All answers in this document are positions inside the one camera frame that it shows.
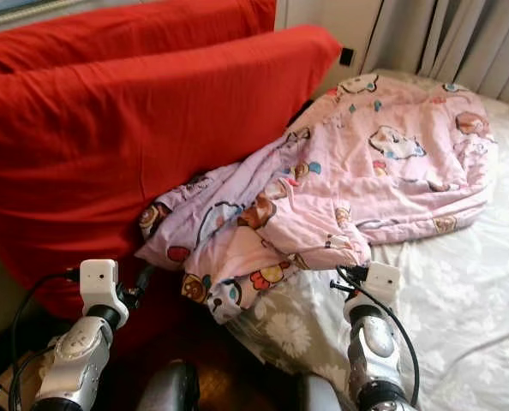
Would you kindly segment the robot left leg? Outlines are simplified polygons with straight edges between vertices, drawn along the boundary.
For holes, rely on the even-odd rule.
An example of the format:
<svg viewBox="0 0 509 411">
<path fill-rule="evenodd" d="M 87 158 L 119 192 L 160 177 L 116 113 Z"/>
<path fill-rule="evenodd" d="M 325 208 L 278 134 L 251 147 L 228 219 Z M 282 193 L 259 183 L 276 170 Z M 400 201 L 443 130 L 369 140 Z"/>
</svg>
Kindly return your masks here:
<svg viewBox="0 0 509 411">
<path fill-rule="evenodd" d="M 195 365 L 174 360 L 148 380 L 135 411 L 197 411 L 199 399 Z"/>
</svg>

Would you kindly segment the pink cartoon print blanket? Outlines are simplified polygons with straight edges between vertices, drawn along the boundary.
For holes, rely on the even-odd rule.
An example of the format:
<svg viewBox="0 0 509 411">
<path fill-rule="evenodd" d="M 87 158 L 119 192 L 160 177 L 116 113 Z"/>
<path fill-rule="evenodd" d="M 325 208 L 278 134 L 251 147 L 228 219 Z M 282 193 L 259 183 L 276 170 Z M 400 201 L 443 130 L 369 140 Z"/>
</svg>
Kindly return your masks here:
<svg viewBox="0 0 509 411">
<path fill-rule="evenodd" d="M 349 78 L 271 144 L 158 196 L 137 257 L 180 271 L 181 293 L 224 324 L 301 271 L 469 226 L 496 148 L 466 87 Z"/>
</svg>

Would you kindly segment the grey curtain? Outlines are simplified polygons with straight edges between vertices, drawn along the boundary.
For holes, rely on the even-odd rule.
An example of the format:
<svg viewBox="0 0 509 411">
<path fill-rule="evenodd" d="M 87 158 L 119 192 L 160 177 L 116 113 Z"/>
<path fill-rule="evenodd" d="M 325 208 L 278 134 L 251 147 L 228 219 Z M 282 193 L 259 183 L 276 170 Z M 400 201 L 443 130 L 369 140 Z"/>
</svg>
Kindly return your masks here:
<svg viewBox="0 0 509 411">
<path fill-rule="evenodd" d="M 362 65 L 376 69 L 509 104 L 509 0 L 381 0 Z"/>
</svg>

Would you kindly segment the robot right leg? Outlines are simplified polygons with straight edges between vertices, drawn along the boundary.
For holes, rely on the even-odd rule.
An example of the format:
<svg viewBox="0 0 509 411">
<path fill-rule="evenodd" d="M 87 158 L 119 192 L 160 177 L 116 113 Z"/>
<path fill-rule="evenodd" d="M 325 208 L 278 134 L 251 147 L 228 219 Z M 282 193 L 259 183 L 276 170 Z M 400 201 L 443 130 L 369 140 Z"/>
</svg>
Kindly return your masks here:
<svg viewBox="0 0 509 411">
<path fill-rule="evenodd" d="M 316 373 L 298 377 L 297 411 L 342 411 L 332 384 Z"/>
</svg>

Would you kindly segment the beige floral bedsheet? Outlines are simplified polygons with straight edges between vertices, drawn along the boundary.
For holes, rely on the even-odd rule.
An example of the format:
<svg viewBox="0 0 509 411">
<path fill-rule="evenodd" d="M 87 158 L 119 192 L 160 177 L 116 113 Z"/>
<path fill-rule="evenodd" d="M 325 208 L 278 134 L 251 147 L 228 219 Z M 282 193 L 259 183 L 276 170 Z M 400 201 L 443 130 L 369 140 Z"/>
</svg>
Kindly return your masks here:
<svg viewBox="0 0 509 411">
<path fill-rule="evenodd" d="M 498 142 L 494 198 L 465 229 L 374 250 L 402 271 L 395 313 L 416 348 L 422 411 L 509 411 L 509 104 L 482 102 Z M 290 279 L 227 329 L 262 363 L 316 373 L 344 396 L 350 328 L 335 277 Z"/>
</svg>

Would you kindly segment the large red cushion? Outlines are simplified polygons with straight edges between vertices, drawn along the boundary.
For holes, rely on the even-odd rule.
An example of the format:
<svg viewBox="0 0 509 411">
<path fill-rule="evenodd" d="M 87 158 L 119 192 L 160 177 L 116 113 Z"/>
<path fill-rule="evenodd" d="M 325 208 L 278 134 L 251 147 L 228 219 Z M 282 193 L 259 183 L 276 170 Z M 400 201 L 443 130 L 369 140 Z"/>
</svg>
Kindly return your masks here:
<svg viewBox="0 0 509 411">
<path fill-rule="evenodd" d="M 320 27 L 0 74 L 0 261 L 30 286 L 129 262 L 150 200 L 281 136 L 336 62 Z"/>
<path fill-rule="evenodd" d="M 195 50 L 274 29 L 277 0 L 157 0 L 0 32 L 0 74 Z"/>
</svg>

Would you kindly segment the robot leg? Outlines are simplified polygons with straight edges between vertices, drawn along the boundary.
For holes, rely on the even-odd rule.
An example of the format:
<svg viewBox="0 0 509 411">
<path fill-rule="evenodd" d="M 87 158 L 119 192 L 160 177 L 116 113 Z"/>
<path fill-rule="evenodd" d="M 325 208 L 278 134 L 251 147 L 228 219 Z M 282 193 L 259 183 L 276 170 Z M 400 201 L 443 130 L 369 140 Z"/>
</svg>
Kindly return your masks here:
<svg viewBox="0 0 509 411">
<path fill-rule="evenodd" d="M 342 411 L 332 384 L 316 373 L 298 377 L 297 411 Z"/>
<path fill-rule="evenodd" d="M 197 411 L 199 399 L 195 365 L 174 360 L 148 380 L 135 411 Z"/>
</svg>

